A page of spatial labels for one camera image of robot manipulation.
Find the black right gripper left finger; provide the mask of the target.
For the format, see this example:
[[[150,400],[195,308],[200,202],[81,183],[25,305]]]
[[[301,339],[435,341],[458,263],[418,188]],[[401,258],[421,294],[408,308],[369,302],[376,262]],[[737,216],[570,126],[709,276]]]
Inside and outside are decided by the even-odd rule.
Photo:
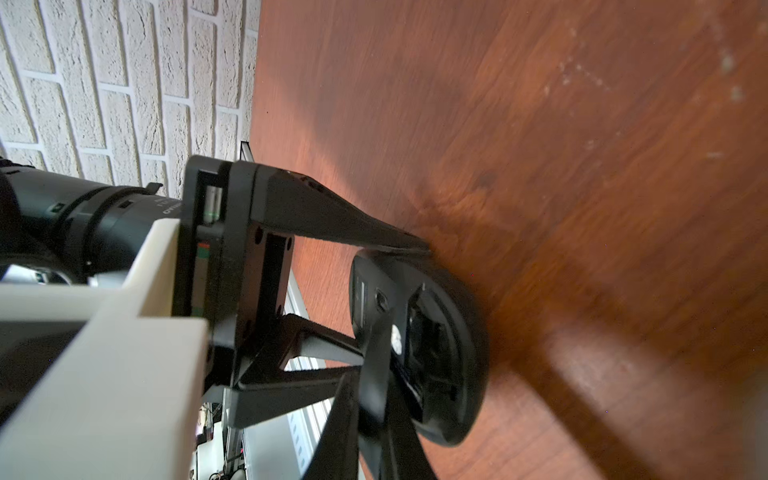
[[[357,478],[359,380],[358,370],[334,378],[334,402],[303,479]]]

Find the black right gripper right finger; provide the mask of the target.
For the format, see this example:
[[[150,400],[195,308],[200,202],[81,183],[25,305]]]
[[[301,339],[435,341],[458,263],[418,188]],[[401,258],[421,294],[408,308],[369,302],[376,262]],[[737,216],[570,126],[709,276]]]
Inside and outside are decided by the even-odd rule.
[[[359,448],[375,479],[434,479],[390,369],[393,314],[372,324],[359,384]]]

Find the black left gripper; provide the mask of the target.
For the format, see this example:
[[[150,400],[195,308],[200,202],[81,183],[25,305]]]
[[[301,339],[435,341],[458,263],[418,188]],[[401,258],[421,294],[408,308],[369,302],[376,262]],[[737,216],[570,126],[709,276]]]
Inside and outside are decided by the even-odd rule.
[[[334,396],[334,378],[363,363],[355,339],[293,314],[280,317],[294,235],[383,252],[430,250],[425,240],[309,176],[192,156],[184,172],[172,313],[207,321],[204,381],[231,384],[228,425],[236,429],[298,409],[305,380],[321,398]],[[288,370],[298,357],[342,365]]]

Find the black wireless mouse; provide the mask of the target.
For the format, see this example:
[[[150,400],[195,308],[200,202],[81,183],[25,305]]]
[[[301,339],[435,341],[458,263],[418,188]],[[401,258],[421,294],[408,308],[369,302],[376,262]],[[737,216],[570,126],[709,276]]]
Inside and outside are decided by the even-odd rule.
[[[429,256],[359,251],[350,269],[355,338],[393,316],[391,369],[418,432],[445,447],[468,436],[489,375],[488,333],[469,288]]]

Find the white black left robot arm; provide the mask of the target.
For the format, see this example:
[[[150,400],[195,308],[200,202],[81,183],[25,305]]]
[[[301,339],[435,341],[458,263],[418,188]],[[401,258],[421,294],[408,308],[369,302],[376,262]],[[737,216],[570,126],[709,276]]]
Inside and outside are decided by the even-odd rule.
[[[156,185],[111,186],[1,163],[1,266],[64,284],[129,269],[152,225],[180,223],[172,311],[202,317],[213,337],[208,387],[242,380],[235,358],[281,313],[296,236],[420,257],[426,243],[370,217],[314,179],[248,162],[194,156],[181,199]]]

